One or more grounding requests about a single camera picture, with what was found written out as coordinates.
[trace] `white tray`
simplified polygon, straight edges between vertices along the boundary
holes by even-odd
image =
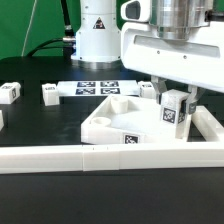
[[[161,122],[161,106],[154,99],[110,95],[82,123],[81,141],[90,144],[186,142],[191,116],[184,130]],[[176,138],[182,131],[181,138]]]

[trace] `white robot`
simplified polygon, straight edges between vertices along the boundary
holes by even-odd
[[[132,0],[122,5],[121,58],[126,68],[151,75],[162,106],[193,114],[205,89],[224,92],[223,15],[209,0]],[[165,80],[189,85],[190,94],[167,91]]]
[[[120,64],[121,32],[117,28],[116,0],[81,0],[81,27],[76,32],[73,64],[106,69]]]

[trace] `white block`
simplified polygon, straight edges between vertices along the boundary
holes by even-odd
[[[140,87],[140,97],[148,99],[156,99],[156,91],[151,82],[138,82]]]
[[[161,101],[161,131],[174,138],[183,138],[187,114],[181,112],[181,104],[189,93],[178,90],[169,90],[162,94]]]
[[[206,141],[224,142],[223,126],[204,106],[197,106],[192,121]]]
[[[0,87],[0,104],[11,104],[20,96],[20,84],[18,82],[5,83]]]
[[[59,94],[55,84],[42,85],[45,106],[59,105]]]
[[[4,121],[3,121],[2,111],[0,110],[0,131],[2,130],[3,126],[4,126]]]

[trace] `black table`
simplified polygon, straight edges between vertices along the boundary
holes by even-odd
[[[78,69],[60,57],[4,59],[0,77],[0,84],[22,86],[15,103],[0,105],[5,121],[0,146],[80,144],[80,124],[105,97],[66,97],[60,106],[45,107],[41,84],[150,79],[122,66]],[[201,99],[221,122],[222,100],[213,92]],[[200,138],[194,127],[191,136]],[[223,168],[192,168],[1,175],[0,223],[223,224],[223,174]]]

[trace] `green screen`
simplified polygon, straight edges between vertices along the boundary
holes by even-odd
[[[117,0],[117,24],[121,28],[120,7],[127,0]],[[26,42],[25,55],[39,44],[64,35],[60,0],[36,0],[36,11]],[[0,59],[21,56],[35,0],[0,0]],[[80,1],[67,0],[74,31],[80,27]],[[224,1],[214,6],[224,10]],[[36,55],[62,55],[59,49],[39,51]]]

